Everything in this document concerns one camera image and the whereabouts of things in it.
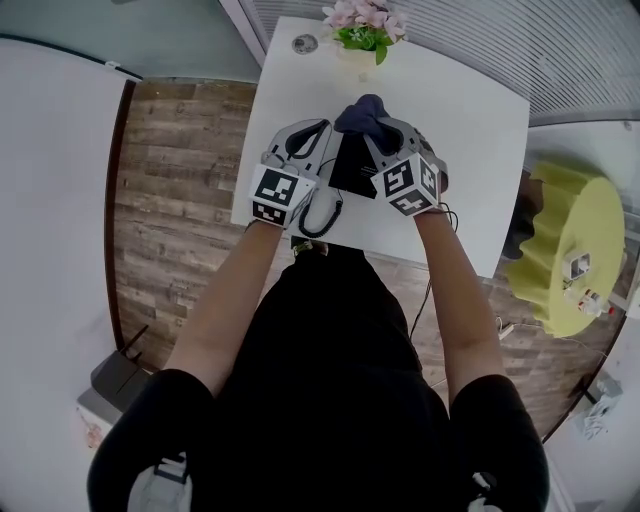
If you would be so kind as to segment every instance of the white box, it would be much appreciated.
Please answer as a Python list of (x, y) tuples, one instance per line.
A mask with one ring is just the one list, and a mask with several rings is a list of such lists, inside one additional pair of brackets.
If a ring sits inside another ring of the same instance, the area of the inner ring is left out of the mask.
[(371, 177), (378, 198), (407, 217), (436, 208), (440, 203), (440, 170), (414, 153)]
[(315, 186), (310, 179), (258, 164), (249, 189), (251, 215), (286, 229), (311, 201)]
[(562, 273), (569, 281), (575, 281), (591, 269), (591, 254), (575, 249), (562, 260)]

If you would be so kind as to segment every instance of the strap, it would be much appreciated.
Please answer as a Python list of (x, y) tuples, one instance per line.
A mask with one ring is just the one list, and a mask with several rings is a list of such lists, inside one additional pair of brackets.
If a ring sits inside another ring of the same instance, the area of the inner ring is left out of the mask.
[(487, 494), (489, 494), (494, 487), (487, 481), (485, 476), (493, 479), (493, 477), (490, 477), (490, 475), (488, 474), (482, 474), (482, 473), (473, 474), (473, 481), (482, 490), (478, 495), (478, 497), (475, 500), (473, 500), (471, 503), (469, 503), (469, 508), (467, 509), (467, 512), (502, 512), (501, 509), (499, 509), (494, 505), (484, 504), (484, 502), (487, 500)]
[(127, 512), (189, 512), (192, 490), (186, 454), (181, 453), (176, 460), (163, 458), (138, 475)]

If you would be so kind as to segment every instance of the floor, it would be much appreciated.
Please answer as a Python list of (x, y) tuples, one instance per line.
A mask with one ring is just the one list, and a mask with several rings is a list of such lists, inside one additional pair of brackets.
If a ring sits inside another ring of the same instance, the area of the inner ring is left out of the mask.
[[(144, 324), (142, 360), (161, 368), (209, 277), (242, 235), (230, 210), (255, 85), (165, 80), (136, 87), (124, 136), (115, 208), (116, 280), (125, 339)], [(283, 239), (266, 290), (293, 261)], [(409, 324), (423, 300), (428, 272), (370, 258), (395, 293)], [(509, 289), (501, 261), (483, 286), (502, 322), (506, 368), (541, 436), (571, 403), (578, 379), (592, 372), (621, 319), (593, 322), (575, 340), (553, 340), (528, 303)], [(413, 339), (426, 381), (446, 402), (440, 337), (432, 300)]]

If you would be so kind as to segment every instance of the black and white marker cube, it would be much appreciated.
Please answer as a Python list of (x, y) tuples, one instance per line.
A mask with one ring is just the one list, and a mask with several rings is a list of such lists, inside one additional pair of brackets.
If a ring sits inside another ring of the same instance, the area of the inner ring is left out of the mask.
[(440, 203), (439, 170), (422, 155), (414, 153), (393, 167), (371, 177), (384, 199), (407, 217), (436, 208)]
[(287, 228), (311, 201), (315, 182), (282, 169), (258, 164), (249, 199), (255, 219)]

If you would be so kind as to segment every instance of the white table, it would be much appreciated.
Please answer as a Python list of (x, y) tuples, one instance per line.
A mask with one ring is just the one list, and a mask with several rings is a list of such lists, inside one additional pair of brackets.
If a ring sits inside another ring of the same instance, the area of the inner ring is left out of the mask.
[[(319, 48), (298, 55), (291, 47), (301, 34), (313, 34)], [(303, 119), (334, 122), (361, 95), (379, 95), (387, 112), (415, 126), (449, 168), (443, 195), (460, 219), (458, 236), (476, 272), (494, 274), (511, 220), (520, 182), (529, 119), (529, 102), (486, 76), (420, 46), (402, 42), (389, 48), (382, 66), (360, 82), (345, 69), (334, 44), (325, 43), (318, 21), (281, 17), (265, 61), (242, 151), (231, 221), (251, 221), (249, 185), (260, 155), (276, 132)], [(337, 154), (334, 133), (325, 160)], [(307, 227), (324, 223), (335, 193), (316, 194)], [(425, 263), (412, 219), (388, 204), (342, 193), (341, 217), (321, 240), (381, 255)], [(289, 228), (300, 236), (297, 222)]]

